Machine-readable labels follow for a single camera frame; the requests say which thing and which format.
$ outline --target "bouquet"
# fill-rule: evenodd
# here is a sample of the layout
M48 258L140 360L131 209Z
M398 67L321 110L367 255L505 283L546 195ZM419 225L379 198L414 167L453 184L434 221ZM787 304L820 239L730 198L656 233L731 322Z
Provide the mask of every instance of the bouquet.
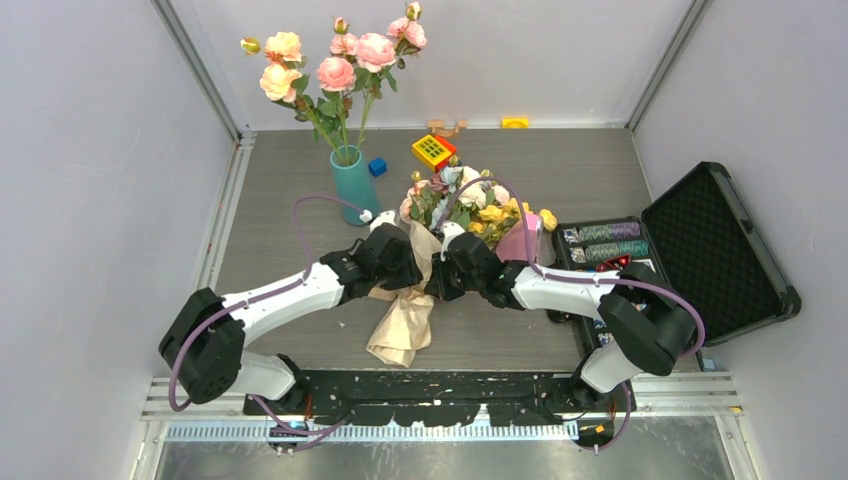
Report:
M403 70L404 57L416 55L427 45L424 29L418 23L421 6L412 2L406 6L405 16L392 22L383 36L366 33L357 38L350 33L344 18L334 20L331 56L325 58L315 72L321 84L323 97L312 98L306 94L309 75L303 74L306 57L300 53L300 37L292 32L279 32L265 42L265 57L270 62L265 68L259 86L277 105L294 110L295 120L312 122L315 141L323 138L336 152L340 166L350 166L356 160L350 148L347 118L353 107L353 97L362 93L364 107L359 126L357 149L365 139L365 123L374 100L383 98L383 82L397 92L397 80L392 67ZM253 37L241 40L247 55L262 51L259 40Z
M485 180L469 186L454 205L448 205L453 194L466 183L481 175L492 176L489 170L477 172L471 167L459 166L456 157L451 159L450 165L428 180L422 179L420 172L412 174L415 184L406 192L406 198L400 205L401 220L420 223L433 231L447 211L446 221L456 222L486 242L489 248L494 248L518 223L521 217L518 202L506 188ZM533 213L527 202L523 206L528 215ZM550 210L542 209L538 216L545 230L552 231L556 227L557 219Z

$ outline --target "black case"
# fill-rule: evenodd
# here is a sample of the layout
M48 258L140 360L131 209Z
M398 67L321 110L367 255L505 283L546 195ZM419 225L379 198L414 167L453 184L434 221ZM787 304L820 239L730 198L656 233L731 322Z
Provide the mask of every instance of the black case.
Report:
M706 346L788 320L801 310L801 297L769 252L724 165L698 164L640 219L559 224L553 236L558 265L594 268L572 261L569 248L587 244L568 243L566 229L624 221L641 223L640 238L648 241L655 269L701 314ZM584 348L600 347L597 334L605 329L595 328L593 319L581 320Z

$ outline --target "brown paper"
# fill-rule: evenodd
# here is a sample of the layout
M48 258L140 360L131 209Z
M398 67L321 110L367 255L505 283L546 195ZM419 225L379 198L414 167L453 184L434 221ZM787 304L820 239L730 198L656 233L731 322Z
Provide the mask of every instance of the brown paper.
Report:
M409 240L424 280L414 287L395 292L379 288L371 290L368 296L393 300L393 303L365 347L383 363L404 367L412 364L416 350L430 345L430 312L434 300L424 294L424 286L430 280L433 253L441 248L439 240L417 222L410 225Z

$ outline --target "gray wooden tabletop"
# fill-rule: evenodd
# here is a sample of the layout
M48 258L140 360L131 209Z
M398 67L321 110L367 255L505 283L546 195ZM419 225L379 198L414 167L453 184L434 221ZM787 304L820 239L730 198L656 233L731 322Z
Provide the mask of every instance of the gray wooden tabletop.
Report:
M426 174L411 153L425 133L367 131L368 159L388 164L375 179L384 210L403 200L413 170ZM534 211L548 208L560 222L638 215L650 203L626 130L468 130L451 141L463 163L491 169ZM329 148L307 131L258 135L216 292L248 290L305 267L291 205L303 195L334 191L328 156ZM333 203L304 204L298 216L316 257L367 235L345 224ZM388 307L366 298L316 312L269 332L250 350L285 353L302 368L392 368L365 351ZM430 325L432 343L418 352L414 369L572 370L583 356L572 326L553 324L542 311L499 310L474 294L437 303ZM697 364L683 361L678 369L697 370Z

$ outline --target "red and yellow toy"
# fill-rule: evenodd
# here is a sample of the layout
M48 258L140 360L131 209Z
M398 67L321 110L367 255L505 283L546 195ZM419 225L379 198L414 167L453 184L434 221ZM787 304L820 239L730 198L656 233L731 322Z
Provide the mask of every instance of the red and yellow toy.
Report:
M456 147L438 135L425 135L412 144L412 153L431 171L438 172L456 154Z

